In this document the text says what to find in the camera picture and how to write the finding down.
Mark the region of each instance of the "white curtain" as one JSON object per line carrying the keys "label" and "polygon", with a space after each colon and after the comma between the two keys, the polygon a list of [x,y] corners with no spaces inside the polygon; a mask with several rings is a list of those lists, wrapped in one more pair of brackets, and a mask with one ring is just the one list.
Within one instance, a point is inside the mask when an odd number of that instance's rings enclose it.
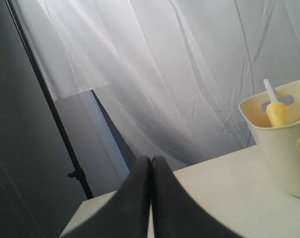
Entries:
{"label": "white curtain", "polygon": [[17,0],[52,96],[94,89],[173,169],[253,144],[238,103],[300,79],[300,0]]}

